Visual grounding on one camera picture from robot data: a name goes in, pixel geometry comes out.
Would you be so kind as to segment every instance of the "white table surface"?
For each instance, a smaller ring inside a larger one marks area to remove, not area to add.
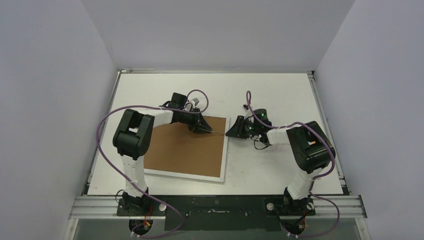
[[[252,92],[252,106],[265,108],[273,126],[299,121],[317,121],[318,108],[306,73],[130,73],[122,74],[112,109],[128,105],[158,106],[170,100],[174,92],[187,94],[203,90],[209,98],[206,116],[230,116],[232,126],[244,115],[246,91]],[[200,99],[200,93],[190,97]],[[124,111],[113,114],[105,127],[101,146],[119,169],[123,163],[112,138]],[[289,145],[256,150],[253,141],[228,139],[224,183],[146,175],[149,192],[154,195],[270,195],[282,194],[294,176],[296,162]],[[100,154],[95,157],[88,195],[115,195],[125,188],[125,180]],[[316,181],[315,194],[342,194],[337,171]]]

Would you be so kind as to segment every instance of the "gray wall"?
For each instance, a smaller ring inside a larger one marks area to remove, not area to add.
[[[1,1],[1,239],[62,238],[115,77],[79,0]]]
[[[356,0],[315,72],[375,240],[423,239],[424,1]]]
[[[82,0],[119,68],[313,70],[354,0]]]

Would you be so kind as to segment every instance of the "brown cardboard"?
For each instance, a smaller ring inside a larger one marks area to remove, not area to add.
[[[226,118],[204,116],[213,131],[225,134]],[[174,173],[220,177],[224,135],[193,133],[187,124],[153,128],[144,168]]]

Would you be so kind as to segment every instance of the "purple cable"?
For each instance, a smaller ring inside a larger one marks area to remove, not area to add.
[[[337,227],[337,225],[339,224],[339,221],[340,221],[340,210],[339,210],[339,207],[333,202],[333,201],[331,201],[330,199],[328,199],[328,198],[324,198],[324,197],[322,197],[322,196],[317,196],[317,195],[315,195],[315,194],[313,194],[311,191],[312,191],[312,188],[314,187],[314,182],[315,182],[315,179],[317,179],[317,178],[321,178],[321,177],[325,177],[325,176],[327,176],[327,175],[329,175],[333,170],[334,170],[334,168],[335,168],[335,165],[336,165],[336,161],[335,161],[335,159],[334,159],[334,155],[333,155],[333,153],[332,153],[332,151],[331,151],[331,149],[330,149],[330,147],[329,147],[329,145],[326,143],[326,141],[324,141],[324,139],[316,132],[316,131],[314,131],[311,127],[309,127],[308,125],[306,125],[306,124],[304,124],[303,122],[298,122],[298,121],[296,121],[296,122],[294,122],[294,123],[292,123],[292,124],[290,124],[290,125],[287,125],[287,126],[271,126],[271,125],[268,125],[268,124],[266,124],[265,122],[263,122],[263,121],[261,121],[260,119],[259,119],[259,117],[258,116],[256,116],[256,114],[253,112],[253,109],[252,109],[252,106],[251,106],[251,99],[252,99],[252,93],[251,93],[251,91],[247,91],[246,92],[246,101],[247,101],[247,106],[248,106],[248,108],[249,108],[249,110],[251,111],[251,113],[253,114],[253,117],[258,121],[258,122],[260,122],[260,124],[262,124],[262,125],[264,125],[265,127],[267,127],[267,128],[270,128],[270,129],[279,129],[279,128],[291,128],[291,127],[293,127],[294,125],[301,125],[301,126],[303,126],[303,127],[305,127],[306,129],[308,129],[313,135],[315,135],[315,137],[324,145],[324,147],[325,147],[325,149],[327,150],[327,152],[329,153],[329,155],[330,155],[330,159],[331,159],[331,168],[326,172],[326,173],[323,173],[323,174],[319,174],[319,175],[316,175],[316,176],[314,176],[313,178],[312,178],[312,182],[311,182],[311,184],[310,184],[310,187],[309,187],[309,194],[311,195],[311,196],[313,196],[313,197],[315,197],[315,198],[317,198],[317,199],[321,199],[321,200],[325,200],[325,201],[327,201],[327,202],[329,202],[329,203],[331,203],[332,205],[334,205],[334,207],[335,207],[335,209],[337,210],[337,219],[335,220],[335,223],[334,223],[334,225],[332,226],[332,227],[330,227],[327,231],[324,231],[324,232],[322,232],[322,233],[319,233],[319,234],[309,234],[309,235],[299,235],[298,237],[300,237],[300,238],[313,238],[313,237],[320,237],[320,236],[323,236],[323,235],[325,235],[325,234],[328,234],[329,232],[331,232],[333,229],[335,229],[336,227]]]
[[[158,199],[158,198],[156,198],[156,197],[154,197],[154,196],[152,196],[152,195],[150,195],[150,194],[148,194],[148,193],[146,193],[145,191],[143,191],[143,190],[141,190],[137,185],[135,185],[134,183],[133,183],[133,181],[127,176],[127,175],[125,175],[125,173],[123,173],[121,170],[119,170],[110,160],[109,160],[109,158],[105,155],[105,153],[103,152],[103,149],[102,149],[102,146],[100,146],[100,135],[99,135],[99,133],[100,133],[100,128],[102,127],[102,124],[106,121],[106,119],[110,116],[110,115],[112,115],[112,114],[114,114],[114,113],[116,113],[116,112],[118,112],[118,111],[121,111],[121,110],[124,110],[124,109],[131,109],[131,108],[144,108],[144,109],[152,109],[152,110],[170,110],[170,111],[174,111],[174,112],[182,112],[182,113],[190,113],[190,114],[201,114],[201,113],[203,113],[207,108],[208,108],[208,106],[209,106],[209,99],[208,99],[208,96],[206,96],[206,94],[203,92],[203,91],[201,91],[201,90],[199,90],[199,89],[194,89],[194,90],[192,90],[192,91],[190,91],[189,93],[188,93],[188,95],[189,94],[191,94],[192,92],[200,92],[200,93],[202,93],[203,95],[204,95],[204,97],[206,98],[206,107],[203,109],[203,110],[201,110],[201,111],[198,111],[198,112],[188,112],[188,111],[184,111],[184,110],[180,110],[180,109],[173,109],[173,108],[167,108],[167,107],[152,107],[152,106],[144,106],[144,105],[130,105],[130,106],[123,106],[123,107],[120,107],[120,108],[117,108],[117,109],[115,109],[115,110],[113,110],[113,111],[111,111],[111,112],[109,112],[108,114],[106,114],[106,116],[100,121],[100,123],[97,125],[97,128],[96,128],[96,130],[95,130],[95,141],[96,141],[96,144],[97,144],[97,148],[98,148],[98,151],[100,152],[100,154],[103,156],[103,158],[104,158],[104,160],[106,160],[106,162],[115,170],[115,171],[117,171],[122,177],[124,177],[135,189],[137,189],[140,193],[142,193],[143,195],[146,195],[147,197],[149,197],[149,198],[151,198],[151,199],[153,199],[153,200],[155,200],[156,202],[158,202],[158,203],[161,203],[161,204],[164,204],[164,205],[166,205],[168,208],[170,208],[170,209],[172,209],[174,212],[176,212],[176,214],[179,216],[179,218],[181,219],[181,223],[177,226],[177,227],[175,227],[174,229],[171,229],[170,231],[168,231],[168,232],[165,232],[165,233],[163,233],[163,234],[159,234],[159,235],[156,235],[156,236],[140,236],[141,238],[144,238],[144,239],[156,239],[156,238],[161,238],[161,237],[164,237],[164,236],[167,236],[167,235],[169,235],[169,234],[171,234],[171,233],[173,233],[173,232],[175,232],[175,231],[177,231],[179,228],[181,228],[181,226],[183,225],[183,222],[184,222],[184,218],[183,218],[183,216],[181,215],[181,213],[177,210],[177,209],[175,209],[173,206],[171,206],[170,204],[168,204],[168,203],[166,203],[166,202],[164,202],[164,201],[162,201],[162,200],[160,200],[160,199]],[[140,227],[141,225],[143,225],[143,224],[139,224],[139,225],[136,225],[131,231],[132,232],[134,232],[138,227]]]

